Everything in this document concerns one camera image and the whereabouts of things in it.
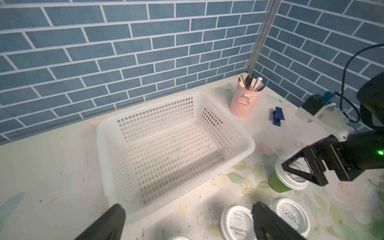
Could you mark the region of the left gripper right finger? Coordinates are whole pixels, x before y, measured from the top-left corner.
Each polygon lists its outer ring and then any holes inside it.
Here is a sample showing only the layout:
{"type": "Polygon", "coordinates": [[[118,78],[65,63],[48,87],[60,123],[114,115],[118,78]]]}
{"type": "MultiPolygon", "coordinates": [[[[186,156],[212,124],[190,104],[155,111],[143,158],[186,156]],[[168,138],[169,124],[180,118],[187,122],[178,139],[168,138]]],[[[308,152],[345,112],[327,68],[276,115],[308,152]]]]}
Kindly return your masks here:
{"type": "Polygon", "coordinates": [[[264,203],[253,204],[251,213],[257,240],[305,240],[264,203]]]}

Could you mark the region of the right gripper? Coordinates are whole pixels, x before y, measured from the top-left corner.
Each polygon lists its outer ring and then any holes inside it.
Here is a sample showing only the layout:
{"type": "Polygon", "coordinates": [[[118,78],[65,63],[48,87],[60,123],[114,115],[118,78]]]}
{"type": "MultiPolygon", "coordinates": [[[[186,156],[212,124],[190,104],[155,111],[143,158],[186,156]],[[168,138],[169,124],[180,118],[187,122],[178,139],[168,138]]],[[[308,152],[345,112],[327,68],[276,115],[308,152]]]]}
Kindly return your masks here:
{"type": "Polygon", "coordinates": [[[319,169],[313,159],[309,158],[324,161],[340,181],[352,182],[365,170],[384,168],[384,132],[374,130],[352,134],[344,142],[329,136],[302,148],[281,164],[283,170],[288,173],[315,185],[326,186],[329,182],[324,174],[324,167],[319,169]],[[291,167],[299,159],[306,161],[310,172],[291,167]]]}

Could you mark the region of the yogurt cup red label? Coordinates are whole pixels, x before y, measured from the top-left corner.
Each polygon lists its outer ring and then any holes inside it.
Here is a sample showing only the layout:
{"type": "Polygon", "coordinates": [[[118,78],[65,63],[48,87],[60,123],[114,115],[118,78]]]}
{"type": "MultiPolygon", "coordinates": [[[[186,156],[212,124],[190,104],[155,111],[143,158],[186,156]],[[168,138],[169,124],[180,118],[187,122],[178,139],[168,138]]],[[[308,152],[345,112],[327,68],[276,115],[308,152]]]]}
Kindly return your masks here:
{"type": "Polygon", "coordinates": [[[175,234],[169,237],[168,240],[194,240],[194,239],[186,234],[175,234]]]}

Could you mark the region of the white plastic basket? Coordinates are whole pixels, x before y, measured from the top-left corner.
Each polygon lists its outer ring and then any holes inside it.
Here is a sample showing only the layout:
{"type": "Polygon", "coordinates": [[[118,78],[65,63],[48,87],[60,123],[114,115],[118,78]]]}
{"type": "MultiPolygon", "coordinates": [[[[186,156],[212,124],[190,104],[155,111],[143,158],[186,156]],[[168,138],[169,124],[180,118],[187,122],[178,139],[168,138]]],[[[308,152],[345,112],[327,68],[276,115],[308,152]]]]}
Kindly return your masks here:
{"type": "Polygon", "coordinates": [[[108,204],[132,224],[248,157],[255,141],[218,100],[184,92],[103,119],[97,148],[108,204]]]}

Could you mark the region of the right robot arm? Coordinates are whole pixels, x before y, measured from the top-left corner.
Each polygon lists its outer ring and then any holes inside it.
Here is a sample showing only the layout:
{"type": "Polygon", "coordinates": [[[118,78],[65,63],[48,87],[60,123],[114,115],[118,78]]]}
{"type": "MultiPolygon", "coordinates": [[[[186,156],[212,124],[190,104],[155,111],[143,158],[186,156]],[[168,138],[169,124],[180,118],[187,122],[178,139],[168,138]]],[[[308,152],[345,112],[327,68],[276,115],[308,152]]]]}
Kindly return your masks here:
{"type": "Polygon", "coordinates": [[[314,122],[330,136],[309,145],[281,163],[285,172],[318,186],[328,181],[325,171],[334,171],[342,182],[351,182],[365,170],[384,167],[384,128],[372,118],[384,121],[384,75],[379,74],[357,93],[362,122],[370,131],[357,133],[347,118],[329,102],[330,94],[309,97],[295,113],[304,122],[314,122]]]}

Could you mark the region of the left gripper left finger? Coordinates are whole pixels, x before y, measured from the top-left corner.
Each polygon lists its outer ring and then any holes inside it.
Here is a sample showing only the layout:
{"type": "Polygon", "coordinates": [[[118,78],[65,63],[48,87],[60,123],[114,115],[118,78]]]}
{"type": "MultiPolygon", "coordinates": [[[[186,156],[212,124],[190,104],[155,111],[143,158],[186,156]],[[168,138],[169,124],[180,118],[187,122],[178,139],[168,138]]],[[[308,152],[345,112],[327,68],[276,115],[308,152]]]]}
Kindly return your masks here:
{"type": "Polygon", "coordinates": [[[75,240],[120,240],[125,220],[125,210],[114,204],[75,240]]]}

